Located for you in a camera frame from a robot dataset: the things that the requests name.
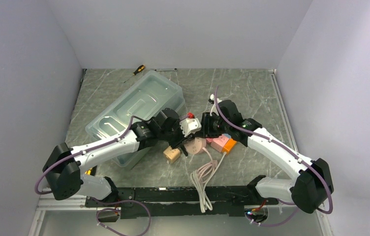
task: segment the orange block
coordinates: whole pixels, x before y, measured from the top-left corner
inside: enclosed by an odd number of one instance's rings
[[[230,139],[223,147],[221,152],[226,152],[227,154],[230,153],[231,149],[236,145],[236,141]]]

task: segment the gray marble surface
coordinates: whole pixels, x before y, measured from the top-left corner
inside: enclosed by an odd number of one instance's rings
[[[114,102],[122,93],[139,80],[148,70],[131,78],[132,69],[87,70],[78,100],[73,111],[66,143],[78,146],[93,139],[85,126]],[[185,109],[201,118],[209,111],[208,97],[219,86],[221,99],[236,103],[244,118],[252,117],[260,122],[276,138],[291,147],[279,101],[264,69],[178,69],[176,72],[160,72],[183,88]],[[159,142],[137,163],[132,170],[120,168],[113,160],[100,164],[98,176],[110,177],[117,187],[192,186],[189,174],[209,161],[207,154],[183,154],[173,164],[167,164],[163,151],[167,143]],[[214,159],[221,154],[208,147]],[[254,150],[237,144],[227,155],[208,185],[246,185],[258,175],[288,178],[277,165]]]

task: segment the white wall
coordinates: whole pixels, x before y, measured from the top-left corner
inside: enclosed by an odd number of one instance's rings
[[[83,68],[276,68],[312,0],[49,0]]]
[[[43,0],[0,0],[0,235],[27,235],[35,180],[64,141],[82,70]]]
[[[300,150],[330,164],[335,235],[370,235],[370,1],[314,0],[277,71]]]

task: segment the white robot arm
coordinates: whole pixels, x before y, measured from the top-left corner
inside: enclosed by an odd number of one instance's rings
[[[172,148],[179,148],[195,137],[214,138],[227,133],[235,141],[262,153],[290,177],[273,179],[258,176],[247,186],[253,194],[261,198],[294,202],[308,213],[318,209],[327,199],[326,189],[333,191],[327,163],[322,159],[313,161],[296,153],[255,120],[243,119],[232,101],[225,100],[215,104],[220,109],[221,116],[216,115],[217,108],[212,109],[212,112],[203,113],[201,122],[195,118],[181,119],[175,111],[165,109],[148,121],[130,123],[122,134],[83,146],[56,146],[43,168],[55,199],[62,200],[78,194],[103,200],[110,195],[117,195],[117,188],[110,178],[86,175],[85,171],[116,156],[151,147],[157,141],[166,141]],[[255,131],[257,135],[242,130]],[[321,175],[326,186],[305,163]]]

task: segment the plastic storage box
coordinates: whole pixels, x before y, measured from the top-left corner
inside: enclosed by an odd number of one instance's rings
[[[149,71],[91,121],[85,130],[95,140],[100,140],[123,132],[132,115],[149,119],[165,108],[182,115],[185,112],[184,105],[184,95],[179,85],[157,72]],[[120,167],[131,169],[149,149],[120,155],[113,160]]]

